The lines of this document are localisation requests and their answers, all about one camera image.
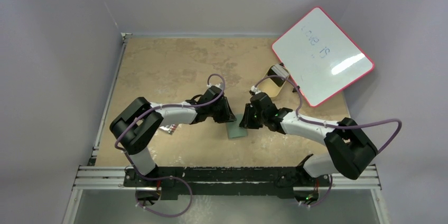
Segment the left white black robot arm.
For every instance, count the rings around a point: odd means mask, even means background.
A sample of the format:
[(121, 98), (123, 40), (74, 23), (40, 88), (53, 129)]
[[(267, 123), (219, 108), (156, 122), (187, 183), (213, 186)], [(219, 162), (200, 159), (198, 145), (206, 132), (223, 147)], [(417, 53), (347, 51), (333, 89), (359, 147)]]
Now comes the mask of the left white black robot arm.
[(177, 104), (158, 104), (138, 97), (111, 122), (109, 130), (116, 139), (115, 146), (137, 168), (137, 180), (143, 186), (152, 186), (157, 181), (157, 164), (148, 145), (156, 131), (162, 126), (201, 123), (209, 117), (218, 124), (236, 121), (228, 99), (217, 86)]

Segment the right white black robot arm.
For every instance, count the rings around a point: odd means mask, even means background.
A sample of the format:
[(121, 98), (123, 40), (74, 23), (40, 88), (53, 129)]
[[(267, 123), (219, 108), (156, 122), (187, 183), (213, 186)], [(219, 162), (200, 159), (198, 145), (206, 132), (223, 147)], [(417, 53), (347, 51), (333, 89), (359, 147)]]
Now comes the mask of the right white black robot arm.
[(245, 105), (240, 127), (296, 135), (326, 147), (320, 155), (309, 154), (297, 166), (297, 180), (310, 185), (317, 177), (340, 173), (356, 180), (378, 154), (369, 137), (351, 118), (321, 120), (297, 114), (290, 108), (277, 108), (264, 92), (253, 95)]

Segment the green card holder wallet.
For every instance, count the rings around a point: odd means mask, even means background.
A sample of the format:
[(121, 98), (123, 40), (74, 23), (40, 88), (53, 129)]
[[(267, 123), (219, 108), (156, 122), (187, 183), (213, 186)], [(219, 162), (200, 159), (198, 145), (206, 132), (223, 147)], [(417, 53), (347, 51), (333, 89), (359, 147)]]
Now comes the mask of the green card holder wallet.
[(245, 128), (240, 127), (240, 123), (243, 119), (243, 114), (235, 115), (236, 120), (234, 122), (226, 123), (226, 130), (228, 139), (237, 139), (241, 137), (247, 137), (248, 132)]

